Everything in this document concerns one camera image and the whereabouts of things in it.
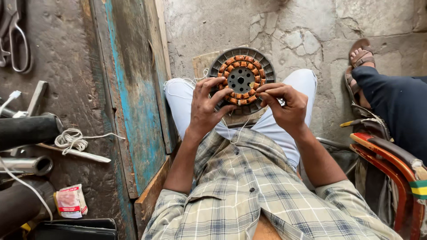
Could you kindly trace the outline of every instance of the plaid shirt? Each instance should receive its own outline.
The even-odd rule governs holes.
[[[250,129],[236,144],[208,134],[194,174],[189,196],[162,190],[142,239],[251,239],[260,211],[282,239],[400,239],[350,181],[310,192],[278,144]]]

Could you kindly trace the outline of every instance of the dark blue pants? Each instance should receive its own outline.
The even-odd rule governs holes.
[[[427,164],[427,77],[385,76],[367,66],[351,74],[396,145]]]

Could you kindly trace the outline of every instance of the metal scissors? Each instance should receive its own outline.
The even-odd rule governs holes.
[[[3,22],[0,28],[0,67],[5,67],[7,65],[6,57],[11,56],[13,70],[22,73],[28,70],[30,65],[28,41],[25,33],[18,26],[18,22],[22,18],[22,0],[0,0],[0,2],[3,10]],[[9,51],[3,48],[7,33],[9,33]],[[19,68],[19,63],[17,63],[21,57],[19,46],[16,46],[18,35],[21,35],[25,46],[25,55],[23,56],[25,61],[22,68]]]

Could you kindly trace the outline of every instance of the hand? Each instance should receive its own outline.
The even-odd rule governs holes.
[[[237,108],[235,105],[227,105],[215,112],[215,106],[223,97],[233,92],[231,88],[224,88],[216,92],[209,99],[209,92],[213,86],[223,82],[225,77],[208,78],[196,84],[193,91],[193,101],[191,103],[191,120],[185,131],[185,137],[189,136],[198,143],[210,132],[221,118],[231,110]]]
[[[269,83],[257,89],[261,93],[261,107],[270,106],[277,124],[291,137],[295,138],[303,133],[307,125],[304,122],[307,111],[308,97],[284,83]],[[282,107],[279,101],[283,99],[286,104]]]

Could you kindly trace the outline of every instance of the wooden chair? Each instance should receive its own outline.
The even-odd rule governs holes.
[[[418,203],[417,198],[425,199],[426,196],[422,196],[421,189],[414,187],[414,183],[427,179],[427,170],[422,161],[392,142],[370,134],[357,132],[350,138],[356,142],[350,145],[350,149],[384,172],[397,186],[394,230],[401,236],[410,231],[410,239],[418,240],[425,205]],[[410,229],[404,229],[408,218],[411,219]]]

